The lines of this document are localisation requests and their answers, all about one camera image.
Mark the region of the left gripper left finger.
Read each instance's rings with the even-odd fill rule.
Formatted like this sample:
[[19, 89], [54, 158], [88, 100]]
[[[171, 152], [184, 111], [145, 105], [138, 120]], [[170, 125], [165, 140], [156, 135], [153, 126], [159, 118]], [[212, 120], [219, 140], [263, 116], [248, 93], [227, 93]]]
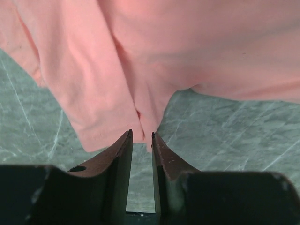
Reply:
[[3, 225], [122, 225], [133, 132], [69, 171], [53, 165], [0, 167]]

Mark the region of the pink t-shirt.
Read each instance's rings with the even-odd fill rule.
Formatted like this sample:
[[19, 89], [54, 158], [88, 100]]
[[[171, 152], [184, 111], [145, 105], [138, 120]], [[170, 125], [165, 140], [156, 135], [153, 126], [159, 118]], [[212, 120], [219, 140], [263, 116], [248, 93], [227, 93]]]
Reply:
[[3, 0], [0, 47], [87, 152], [150, 143], [178, 90], [300, 101], [297, 0]]

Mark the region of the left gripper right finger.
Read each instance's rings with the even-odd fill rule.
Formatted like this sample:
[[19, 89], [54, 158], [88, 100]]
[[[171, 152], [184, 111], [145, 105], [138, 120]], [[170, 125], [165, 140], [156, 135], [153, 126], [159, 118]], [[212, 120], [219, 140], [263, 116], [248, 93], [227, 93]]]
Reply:
[[152, 134], [159, 225], [297, 225], [300, 198], [278, 172], [202, 172]]

